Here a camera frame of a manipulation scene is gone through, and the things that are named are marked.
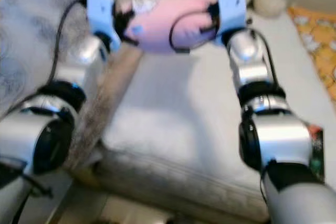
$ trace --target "pink plush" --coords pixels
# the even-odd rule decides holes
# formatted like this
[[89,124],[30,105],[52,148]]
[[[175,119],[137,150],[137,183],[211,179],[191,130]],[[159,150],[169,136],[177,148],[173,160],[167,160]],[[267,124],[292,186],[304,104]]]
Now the pink plush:
[[202,12],[214,2],[216,0],[133,0],[122,3],[123,13],[131,9],[135,12],[124,35],[139,42],[138,47],[146,52],[170,53],[174,51],[169,41],[170,32],[178,21],[172,43],[176,48],[191,48],[214,38],[215,29],[200,32],[200,28],[211,27],[213,23],[210,15]]

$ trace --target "silver metal cylinder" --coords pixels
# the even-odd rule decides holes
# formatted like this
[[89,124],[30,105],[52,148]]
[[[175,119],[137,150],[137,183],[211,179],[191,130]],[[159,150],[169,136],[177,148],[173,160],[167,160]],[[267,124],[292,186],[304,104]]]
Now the silver metal cylinder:
[[262,166],[277,162],[309,166],[312,152],[307,127],[294,115],[263,115],[253,118],[257,131]]
[[261,95],[255,97],[247,102],[246,105],[250,106],[255,113],[265,110],[290,110],[286,99],[275,95]]
[[256,41],[246,31],[237,32],[229,41],[228,47],[240,60],[251,61],[260,54]]
[[42,130],[55,118],[50,116],[12,113],[0,123],[0,155],[27,162],[30,173],[36,142]]

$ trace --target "black wire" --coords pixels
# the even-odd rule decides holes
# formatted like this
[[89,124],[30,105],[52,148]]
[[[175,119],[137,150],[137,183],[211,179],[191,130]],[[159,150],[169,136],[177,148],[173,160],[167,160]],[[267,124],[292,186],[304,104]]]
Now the black wire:
[[69,14],[69,12],[71,11],[71,9],[76,5],[76,4],[82,4],[83,6],[86,6],[86,1],[87,0],[73,0],[64,10],[63,15],[61,17],[60,23],[58,25],[58,29],[57,29],[57,33],[56,33],[56,41],[55,41],[55,48],[54,48],[54,59],[53,59],[53,63],[52,63],[52,68],[51,68],[51,72],[48,78],[47,83],[51,83],[53,78],[55,77],[55,73],[56,73],[56,67],[57,67],[57,62],[59,59],[59,44],[60,44],[60,40],[61,40],[61,35],[62,35],[62,29],[65,23],[65,20]]
[[[209,13],[208,10],[194,10],[192,12],[188,12],[188,13],[185,13],[183,15],[181,15],[180,17],[178,17],[170,31],[169,31],[169,44],[171,46],[171,48],[175,51],[175,52],[190,52],[191,49],[194,49],[194,48],[197,48],[197,47],[200,47],[200,46],[203,46],[204,44],[208,43],[210,40],[213,40],[216,38],[216,36],[214,36],[213,38],[207,40],[207,41],[204,41],[204,42],[201,42],[199,44],[197,44],[196,46],[194,46],[193,48],[178,48],[178,47],[175,47],[174,46],[174,42],[173,42],[173,34],[174,34],[174,29],[175,29],[175,26],[177,25],[177,23],[179,23],[183,18],[187,17],[187,16],[191,16],[191,15],[195,15],[195,14],[204,14],[204,13]],[[200,29],[200,32],[204,33],[204,32],[207,32],[209,31],[208,29]]]
[[19,209],[18,209],[17,212],[15,213],[15,216],[14,216],[14,218],[13,218],[13,220],[12,220],[12,224],[18,224],[18,223],[19,223],[19,221],[20,221],[20,217],[21,217],[22,212],[23,212],[23,209],[25,208],[26,203],[27,203],[27,200],[28,200],[28,198],[29,198],[29,196],[30,196],[30,192],[27,194],[27,196],[25,197],[25,199],[22,201],[22,203],[21,203]]
[[263,180],[265,178],[265,175],[266,175],[266,172],[267,172],[267,168],[268,166],[264,167],[261,171],[261,176],[260,176],[260,192],[261,192],[261,195],[262,195],[262,198],[264,199],[264,202],[265,204],[267,204],[267,200],[266,200],[266,196],[265,196],[265,193],[264,193],[264,190],[262,189],[263,187]]
[[[73,6],[75,6],[76,4],[81,4],[84,7],[86,7],[86,3],[87,0],[73,0],[65,9],[65,11],[62,14],[58,29],[57,29],[57,33],[56,33],[56,41],[55,41],[55,48],[54,48],[54,58],[53,58],[53,63],[52,63],[52,67],[51,67],[51,71],[48,77],[48,81],[46,83],[46,85],[50,84],[53,80],[53,78],[55,77],[55,73],[56,73],[56,68],[57,68],[57,62],[59,59],[59,43],[60,43],[60,38],[61,38],[61,33],[62,33],[62,29],[63,29],[63,25],[65,23],[66,17],[68,16],[70,10],[73,8]],[[38,94],[38,91],[35,91],[34,93],[26,96],[25,98],[23,98],[21,101],[17,102],[16,104],[12,105],[11,107],[9,107],[9,109],[7,110],[7,112],[0,117],[0,121],[6,117],[7,115],[9,115],[10,113],[12,113],[13,111],[17,110],[18,108],[20,108],[23,103],[25,103],[26,101],[32,99],[33,97],[35,97]]]
[[274,84],[277,85],[277,86],[279,86],[278,78],[277,78],[277,75],[276,75],[276,72],[275,72],[275,67],[274,67],[274,63],[273,63],[273,59],[272,59],[271,50],[269,48],[269,45],[267,43],[266,38],[258,30],[255,30],[253,28],[248,28],[248,30],[256,33],[263,40],[263,42],[265,44],[265,47],[266,47],[266,51],[267,51],[267,55],[268,55],[268,60],[269,60],[269,65],[271,67],[271,71],[272,71],[272,75],[273,75]]
[[51,188],[45,188],[43,187],[39,182],[35,181],[32,177],[21,173],[20,175],[25,181],[29,182],[33,188],[37,188],[39,192],[41,193],[41,196],[48,196],[50,199],[54,197],[53,191]]

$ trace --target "white sofa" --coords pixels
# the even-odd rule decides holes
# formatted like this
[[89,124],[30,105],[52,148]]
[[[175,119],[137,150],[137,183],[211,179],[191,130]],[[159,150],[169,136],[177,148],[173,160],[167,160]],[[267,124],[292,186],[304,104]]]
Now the white sofa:
[[[336,117],[290,17],[251,14],[267,38],[292,109],[324,128],[327,182],[336,189]],[[259,174],[240,160],[240,107],[224,48],[145,56],[103,137],[97,167],[113,192],[214,223],[268,218]]]

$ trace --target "white label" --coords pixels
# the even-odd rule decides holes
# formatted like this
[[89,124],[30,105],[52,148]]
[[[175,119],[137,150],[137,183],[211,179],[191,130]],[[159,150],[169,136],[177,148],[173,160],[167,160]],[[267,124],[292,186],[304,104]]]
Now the white label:
[[133,11],[136,14],[150,12],[156,5],[156,0],[132,0]]

